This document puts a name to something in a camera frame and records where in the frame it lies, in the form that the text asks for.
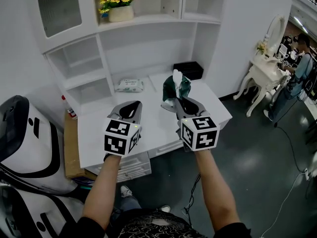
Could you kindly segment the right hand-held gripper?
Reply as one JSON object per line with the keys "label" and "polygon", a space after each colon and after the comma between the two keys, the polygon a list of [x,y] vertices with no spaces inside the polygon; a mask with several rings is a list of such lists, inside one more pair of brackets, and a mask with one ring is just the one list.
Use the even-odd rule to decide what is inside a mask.
{"label": "right hand-held gripper", "polygon": [[216,124],[203,104],[183,97],[162,101],[167,111],[176,111],[179,129],[176,131],[186,152],[208,150],[216,147],[220,126]]}

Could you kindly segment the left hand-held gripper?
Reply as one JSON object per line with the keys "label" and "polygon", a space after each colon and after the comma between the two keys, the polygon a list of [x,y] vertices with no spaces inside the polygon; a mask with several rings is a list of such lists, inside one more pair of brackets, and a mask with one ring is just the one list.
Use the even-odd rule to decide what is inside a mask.
{"label": "left hand-held gripper", "polygon": [[142,114],[140,101],[128,101],[113,108],[104,122],[104,151],[107,154],[127,156],[141,138]]}

